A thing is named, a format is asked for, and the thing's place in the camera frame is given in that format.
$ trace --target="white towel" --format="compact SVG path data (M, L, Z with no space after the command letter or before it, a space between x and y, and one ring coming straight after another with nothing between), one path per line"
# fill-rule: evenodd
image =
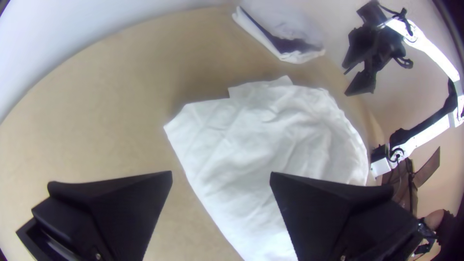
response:
M282 77L229 93L185 105L164 129L196 195L244 260L297 260L270 173L365 185L366 148L324 89Z
M281 61L301 64L316 57L323 56L325 54L324 49L320 51L310 50L303 53L301 51L294 51L291 53L280 53L272 44L272 42L264 35L264 33L248 18L248 16L242 11L242 9L240 9L240 7L237 7L237 10L232 15L232 18L238 25L240 25L245 31L247 31L247 33L249 33L256 40L258 40L258 42L264 45L272 54L274 54ZM272 19L272 13L265 18Z

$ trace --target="beige table surface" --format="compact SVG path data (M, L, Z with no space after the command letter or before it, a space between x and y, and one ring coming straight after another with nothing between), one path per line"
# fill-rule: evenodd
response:
M45 199L49 181L89 182L172 170L174 184L145 260L240 260L196 198L162 126L188 102L225 98L227 87L288 74L324 87L364 143L382 134L327 58L277 60L209 8L151 20L70 58L40 81L0 126L0 248L31 260L15 231Z

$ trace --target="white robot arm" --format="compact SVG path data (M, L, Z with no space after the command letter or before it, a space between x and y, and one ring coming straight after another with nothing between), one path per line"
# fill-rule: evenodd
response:
M379 176L391 171L397 164L409 157L417 147L429 142L448 128L457 127L464 122L464 94L461 79L456 68L448 58L425 36L419 27L408 20L412 35L406 24L397 19L388 20L387 26L403 36L403 41L426 53L446 73L449 78L449 96L443 108L410 130L399 129L390 137L390 143L374 150L371 158L371 171Z

